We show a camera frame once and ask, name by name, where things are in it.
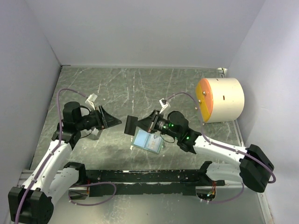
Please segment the green card holder wallet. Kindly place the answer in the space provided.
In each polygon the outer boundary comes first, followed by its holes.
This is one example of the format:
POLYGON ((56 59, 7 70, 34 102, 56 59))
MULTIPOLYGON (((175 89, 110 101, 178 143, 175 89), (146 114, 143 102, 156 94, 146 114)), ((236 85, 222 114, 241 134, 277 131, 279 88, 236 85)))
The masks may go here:
POLYGON ((146 131, 144 131, 142 129, 137 129, 136 133, 135 133, 135 135, 134 135, 134 137, 132 139, 131 145, 133 147, 137 147, 137 148, 140 148, 140 149, 152 152, 148 148, 148 141, 149 141, 149 138, 150 138, 151 134, 152 133, 148 133, 148 132, 146 132, 146 131))

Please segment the black credit card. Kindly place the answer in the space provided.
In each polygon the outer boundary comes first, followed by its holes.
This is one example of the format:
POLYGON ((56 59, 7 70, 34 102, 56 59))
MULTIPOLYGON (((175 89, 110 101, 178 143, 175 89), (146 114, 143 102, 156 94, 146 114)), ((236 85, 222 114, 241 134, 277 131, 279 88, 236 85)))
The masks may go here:
POLYGON ((127 116, 126 124, 124 133, 127 135, 134 136, 136 131, 136 122, 138 121, 138 118, 135 116, 127 116))

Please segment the grey credit card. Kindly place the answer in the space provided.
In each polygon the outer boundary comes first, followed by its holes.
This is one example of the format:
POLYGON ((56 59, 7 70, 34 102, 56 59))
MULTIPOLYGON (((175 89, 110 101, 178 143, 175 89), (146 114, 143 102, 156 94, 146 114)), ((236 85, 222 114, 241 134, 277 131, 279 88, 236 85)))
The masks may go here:
POLYGON ((148 148, 154 153, 159 153, 163 146, 163 139, 155 134, 151 134, 148 141, 148 148))

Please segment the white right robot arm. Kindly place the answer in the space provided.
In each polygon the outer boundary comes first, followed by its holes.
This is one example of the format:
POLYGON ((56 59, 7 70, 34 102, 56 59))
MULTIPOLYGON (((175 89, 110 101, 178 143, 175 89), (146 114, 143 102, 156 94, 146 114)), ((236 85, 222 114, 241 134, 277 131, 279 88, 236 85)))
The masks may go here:
POLYGON ((193 154, 218 157, 223 163, 206 161, 198 174, 202 185, 213 181, 240 182, 254 192, 263 193, 272 177, 274 166, 260 147, 233 146, 213 140, 189 127, 188 120, 179 111, 172 111, 165 119, 154 110, 134 125, 148 133, 160 132, 176 140, 180 149, 193 154))

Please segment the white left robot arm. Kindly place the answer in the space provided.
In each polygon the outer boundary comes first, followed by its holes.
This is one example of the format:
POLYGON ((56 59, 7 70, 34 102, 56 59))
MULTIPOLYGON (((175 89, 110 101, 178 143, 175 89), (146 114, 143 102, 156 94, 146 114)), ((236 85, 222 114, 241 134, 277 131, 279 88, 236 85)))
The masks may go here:
POLYGON ((54 205, 72 185, 87 183, 85 165, 68 162, 61 174, 58 170, 81 138, 81 131, 104 129, 121 124, 121 120, 107 113, 102 106, 82 115, 83 106, 71 101, 59 111, 60 121, 49 148, 31 176, 8 194, 10 219, 18 224, 47 224, 54 205))

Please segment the white card tray box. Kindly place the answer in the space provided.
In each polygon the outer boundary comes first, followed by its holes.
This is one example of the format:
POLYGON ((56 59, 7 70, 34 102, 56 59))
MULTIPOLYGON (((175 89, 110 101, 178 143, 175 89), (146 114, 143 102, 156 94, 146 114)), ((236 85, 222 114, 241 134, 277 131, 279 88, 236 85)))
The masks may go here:
POLYGON ((88 135, 87 138, 91 140, 98 140, 102 134, 102 130, 94 128, 88 135))

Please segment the white cylinder with orange lid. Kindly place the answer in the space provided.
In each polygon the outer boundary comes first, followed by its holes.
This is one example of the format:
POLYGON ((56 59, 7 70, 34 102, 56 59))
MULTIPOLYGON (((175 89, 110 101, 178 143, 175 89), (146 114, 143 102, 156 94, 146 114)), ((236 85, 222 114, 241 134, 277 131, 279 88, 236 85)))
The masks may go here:
POLYGON ((234 121, 243 112, 244 92, 235 78, 203 78, 195 93, 204 123, 234 121))

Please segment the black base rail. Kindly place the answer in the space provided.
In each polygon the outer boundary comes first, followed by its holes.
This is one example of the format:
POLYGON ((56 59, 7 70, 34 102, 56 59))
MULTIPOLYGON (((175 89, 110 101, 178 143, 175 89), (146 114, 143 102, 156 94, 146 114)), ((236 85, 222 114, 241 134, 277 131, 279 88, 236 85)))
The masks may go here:
POLYGON ((173 170, 86 170, 79 169, 82 177, 73 185, 85 187, 90 197, 115 195, 182 194, 195 196, 196 187, 211 187, 212 179, 207 176, 206 161, 200 169, 173 170))

